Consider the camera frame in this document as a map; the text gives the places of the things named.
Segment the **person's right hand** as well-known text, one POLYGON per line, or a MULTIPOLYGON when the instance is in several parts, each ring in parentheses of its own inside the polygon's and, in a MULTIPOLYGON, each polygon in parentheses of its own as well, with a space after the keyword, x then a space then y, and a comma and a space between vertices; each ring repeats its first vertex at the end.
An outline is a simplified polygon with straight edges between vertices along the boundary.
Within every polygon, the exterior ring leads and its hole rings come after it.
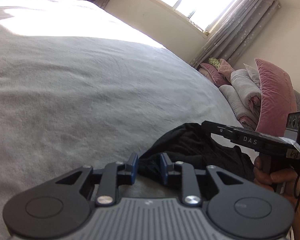
POLYGON ((272 186, 275 184, 285 184, 283 196, 296 207, 298 201, 294 194, 300 193, 300 178, 298 178, 298 175, 293 169, 287 168, 271 174, 266 174, 262 170, 263 164, 260 157, 255 159, 254 166, 254 183, 270 191, 273 191, 272 186))

